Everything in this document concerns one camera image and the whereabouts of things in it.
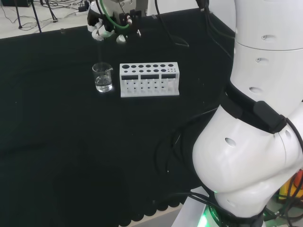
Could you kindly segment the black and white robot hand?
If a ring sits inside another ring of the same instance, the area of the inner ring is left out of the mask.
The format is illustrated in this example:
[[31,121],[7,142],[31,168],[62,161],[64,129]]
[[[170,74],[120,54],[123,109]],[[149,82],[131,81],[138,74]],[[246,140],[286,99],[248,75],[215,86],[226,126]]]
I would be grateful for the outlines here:
[[118,44],[125,44],[132,35],[141,36],[141,18],[135,0],[91,0],[87,29],[97,41],[113,37]]

